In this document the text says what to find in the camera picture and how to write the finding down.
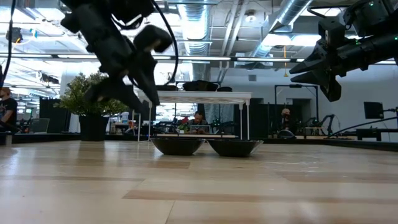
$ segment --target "cable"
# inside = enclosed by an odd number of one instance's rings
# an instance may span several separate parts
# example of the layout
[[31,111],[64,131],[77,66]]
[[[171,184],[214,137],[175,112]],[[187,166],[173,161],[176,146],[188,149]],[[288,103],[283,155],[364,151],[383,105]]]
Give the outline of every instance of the cable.
[[351,128],[356,128],[356,127],[359,127],[359,126],[363,126],[363,125],[367,125],[367,124],[374,124],[374,123],[383,122],[383,121],[389,121],[389,120],[392,120],[392,119],[398,119],[398,116],[392,117],[392,118],[379,119],[379,120],[377,120],[377,121],[371,121],[371,122],[367,122],[367,123],[362,123],[362,124],[358,124],[358,125],[355,125],[355,126],[351,126],[351,127],[342,129],[342,130],[340,130],[340,131],[337,131],[337,132],[335,132],[335,133],[329,135],[329,136],[326,137],[326,138],[328,139],[328,138],[330,138],[330,137],[336,136],[337,134],[342,133],[343,131],[349,130],[349,129],[351,129]]
[[177,74],[177,68],[178,68],[178,44],[177,44],[177,40],[174,36],[173,30],[169,24],[169,22],[167,22],[166,17],[164,16],[162,10],[160,9],[159,5],[156,3],[155,0],[151,0],[152,4],[155,6],[156,10],[159,12],[160,16],[162,17],[164,24],[166,25],[167,30],[170,33],[171,38],[173,39],[173,44],[174,44],[174,52],[175,52],[175,65],[174,65],[174,71],[173,71],[173,75],[172,78],[167,81],[167,83],[165,83],[164,85],[168,85],[172,82],[172,80],[175,80],[175,75]]
[[335,115],[335,118],[337,119],[338,122],[338,129],[341,130],[341,123],[340,123],[340,119],[338,119],[338,117]]
[[[386,127],[386,129],[388,129],[388,127],[387,127],[387,125],[385,124],[385,122],[384,122],[384,121],[382,121],[382,123],[384,124],[384,127]],[[391,141],[391,138],[390,138],[390,133],[388,133],[388,141]]]
[[313,96],[316,96],[316,94],[314,94],[309,88],[308,86],[305,87],[310,93],[312,93]]
[[11,4],[11,17],[10,17],[10,23],[9,23],[9,28],[8,28],[8,55],[7,55],[7,63],[6,67],[4,68],[4,72],[2,73],[0,70],[0,88],[2,88],[4,81],[6,80],[7,72],[9,70],[10,64],[11,64],[11,56],[12,56],[12,17],[14,15],[15,11],[15,6],[17,4],[16,0],[12,0]]
[[321,18],[326,18],[327,16],[320,14],[319,12],[315,12],[314,9],[333,9],[333,8],[341,8],[341,7],[350,7],[351,5],[337,5],[337,6],[309,6],[307,7],[307,11],[313,15],[319,16]]

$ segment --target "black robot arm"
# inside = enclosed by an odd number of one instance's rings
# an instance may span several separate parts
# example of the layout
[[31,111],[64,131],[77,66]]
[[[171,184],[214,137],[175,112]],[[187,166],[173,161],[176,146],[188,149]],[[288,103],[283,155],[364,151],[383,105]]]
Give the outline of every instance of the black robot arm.
[[331,130],[331,125],[333,124],[333,119],[335,118],[335,115],[334,115],[334,114],[326,115],[326,116],[322,119],[322,121],[319,122],[319,127],[322,127],[322,126],[323,126],[323,123],[324,123],[324,122],[326,121],[326,119],[328,119],[328,118],[329,118],[329,124],[328,124],[328,127],[327,127],[326,130],[328,130],[328,135],[330,135],[330,134],[333,133],[333,131]]
[[[398,63],[398,10],[389,1],[360,0],[351,5],[343,15],[323,18],[318,24],[321,39],[312,54],[290,70],[302,73],[292,82],[319,85],[329,101],[339,100],[341,86],[336,76],[346,76],[348,71],[394,58]],[[361,38],[347,39],[346,30],[354,27]]]
[[[81,32],[88,42],[87,51],[94,53],[101,63],[99,70],[109,75],[103,82],[92,86],[86,92],[85,99],[102,101],[114,98],[130,109],[143,113],[143,106],[134,94],[133,86],[125,85],[123,82],[123,78],[128,76],[133,85],[140,88],[154,105],[159,105],[154,80],[157,61],[154,60],[151,51],[164,52],[175,40],[166,31],[148,25],[134,38],[134,42],[131,42],[115,25],[117,23],[124,29],[138,28],[143,18],[155,11],[156,2],[154,0],[61,0],[61,2],[72,10],[72,13],[67,14],[61,21],[61,25],[71,32]],[[118,20],[125,24],[131,21],[133,23],[124,26]]]

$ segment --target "air duct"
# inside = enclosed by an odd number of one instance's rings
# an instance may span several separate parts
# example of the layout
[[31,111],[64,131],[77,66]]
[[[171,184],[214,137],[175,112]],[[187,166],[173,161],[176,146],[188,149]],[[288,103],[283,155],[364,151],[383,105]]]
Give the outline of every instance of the air duct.
[[[187,40],[203,40],[208,36],[210,6],[202,4],[179,4],[178,11],[182,20],[182,35]],[[186,42],[187,55],[208,55],[208,43]],[[192,63],[193,80],[209,80],[210,65]]]
[[262,33],[265,35],[264,40],[255,48],[251,57],[266,57],[273,48],[267,44],[266,37],[270,31],[277,31],[284,27],[293,25],[296,19],[303,13],[312,0],[283,0],[279,11],[268,16],[265,21]]

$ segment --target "white wall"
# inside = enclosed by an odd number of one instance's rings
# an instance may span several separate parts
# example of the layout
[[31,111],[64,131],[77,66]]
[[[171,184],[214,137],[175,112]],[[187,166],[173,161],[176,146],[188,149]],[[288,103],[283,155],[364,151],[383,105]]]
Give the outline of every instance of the white wall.
[[[234,91],[253,92],[253,97],[264,98],[264,103],[274,102],[274,85],[288,85],[290,77],[285,78],[285,71],[229,69],[223,82],[223,86],[230,86]],[[248,75],[257,75],[257,82],[249,82]],[[212,80],[216,79],[217,70],[212,70]],[[338,77],[342,86],[341,99],[330,103],[319,90],[320,119],[325,115],[335,114],[340,120],[341,128],[347,128],[359,123],[369,122],[364,117],[364,101],[383,103],[384,109],[398,106],[398,67],[373,65],[369,70],[354,70],[346,77]],[[289,98],[312,99],[312,114],[315,115],[315,97],[306,89],[285,88],[277,95],[278,103],[284,103]],[[384,117],[395,116],[394,113],[385,113]],[[397,128],[397,121],[386,121],[388,128]],[[382,123],[372,124],[373,127],[385,128]],[[333,130],[337,131],[338,122],[333,122]],[[390,133],[391,141],[398,141],[397,133]],[[388,134],[383,135],[383,141],[388,141]]]

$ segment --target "computer screen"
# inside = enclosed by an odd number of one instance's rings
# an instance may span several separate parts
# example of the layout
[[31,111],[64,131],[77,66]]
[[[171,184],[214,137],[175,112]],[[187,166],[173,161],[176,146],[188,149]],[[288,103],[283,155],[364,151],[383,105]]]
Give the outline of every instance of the computer screen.
[[383,104],[378,102],[363,102],[366,119],[384,119]]

